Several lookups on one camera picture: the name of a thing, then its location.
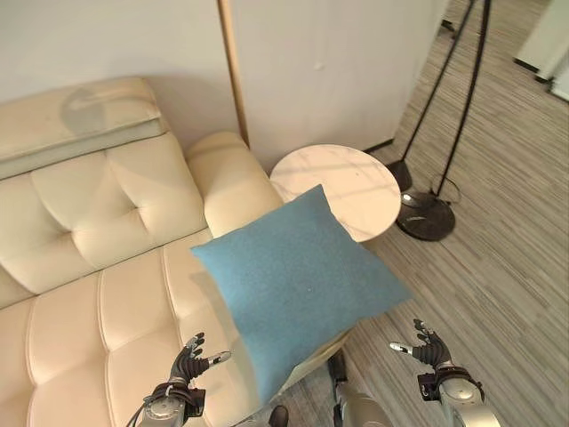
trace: sofa armrest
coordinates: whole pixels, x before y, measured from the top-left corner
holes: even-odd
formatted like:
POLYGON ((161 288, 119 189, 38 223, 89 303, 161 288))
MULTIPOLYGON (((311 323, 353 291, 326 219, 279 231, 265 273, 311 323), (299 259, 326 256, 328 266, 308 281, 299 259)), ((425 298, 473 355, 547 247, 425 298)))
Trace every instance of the sofa armrest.
POLYGON ((200 140, 186 150, 186 160, 214 237, 283 204, 259 162, 234 133, 215 133, 200 140))

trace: power cord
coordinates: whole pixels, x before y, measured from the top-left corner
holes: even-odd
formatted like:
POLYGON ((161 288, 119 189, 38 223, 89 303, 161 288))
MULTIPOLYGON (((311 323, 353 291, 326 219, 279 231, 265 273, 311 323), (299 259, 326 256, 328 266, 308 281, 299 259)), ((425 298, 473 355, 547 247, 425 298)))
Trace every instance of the power cord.
MULTIPOLYGON (((433 179, 430 182, 430 192, 432 194, 436 194, 436 190, 435 190, 435 182, 437 180, 438 177, 442 177, 443 175, 441 173, 436 174, 435 176, 433 176, 433 179)), ((449 180, 448 178, 445 179, 445 181, 449 182, 450 184, 453 185, 453 187, 456 189, 456 199, 455 200, 445 200, 445 202, 448 205, 458 205, 461 201, 462 201, 462 193, 461 193, 461 189, 459 189, 459 186, 456 184, 456 182, 454 182, 453 180, 449 180)))

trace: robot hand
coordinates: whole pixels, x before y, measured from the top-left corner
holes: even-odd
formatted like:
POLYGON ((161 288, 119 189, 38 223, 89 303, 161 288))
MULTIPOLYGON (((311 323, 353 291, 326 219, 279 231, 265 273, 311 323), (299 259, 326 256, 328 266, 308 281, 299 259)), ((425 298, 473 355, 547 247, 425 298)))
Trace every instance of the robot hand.
POLYGON ((181 427, 189 417, 201 416, 204 412, 205 390, 190 389, 190 382, 210 367, 225 362, 230 351, 222 351, 210 358, 201 359, 199 348, 205 342, 204 333, 194 335, 180 351, 170 371, 170 379, 158 384, 151 395, 126 424, 136 425, 140 412, 144 418, 139 427, 181 427))
POLYGON ((413 321, 424 345, 412 347, 392 342, 389 347, 409 354, 420 362, 431 365, 434 374, 418 375, 419 390, 423 400, 439 401, 445 418, 451 426, 500 427, 498 420, 484 404, 482 383, 472 379, 464 367, 457 367, 451 359, 451 352, 443 340, 422 320, 413 321))
POLYGON ((425 365, 431 365, 435 371, 443 367, 453 367, 454 363, 451 359, 451 352, 446 347, 445 342, 437 335, 435 331, 427 328, 425 322, 414 319, 415 329, 420 333, 417 337, 425 342, 421 347, 411 347, 409 345, 392 342, 389 347, 393 350, 410 354, 425 365))

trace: blue pillow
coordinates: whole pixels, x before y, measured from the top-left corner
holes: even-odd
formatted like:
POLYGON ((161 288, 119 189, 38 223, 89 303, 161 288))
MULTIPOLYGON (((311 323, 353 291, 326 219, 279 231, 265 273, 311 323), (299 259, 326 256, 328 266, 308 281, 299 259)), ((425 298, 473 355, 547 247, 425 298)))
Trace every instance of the blue pillow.
POLYGON ((191 251, 233 315, 263 404, 322 344, 410 296, 336 221, 321 185, 191 251))

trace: sofa backrest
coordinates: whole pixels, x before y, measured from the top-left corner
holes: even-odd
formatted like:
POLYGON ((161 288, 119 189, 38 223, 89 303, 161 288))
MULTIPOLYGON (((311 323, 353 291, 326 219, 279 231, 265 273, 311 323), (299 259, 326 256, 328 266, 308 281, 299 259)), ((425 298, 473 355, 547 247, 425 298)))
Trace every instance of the sofa backrest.
POLYGON ((0 106, 0 308, 206 226, 141 79, 0 106))

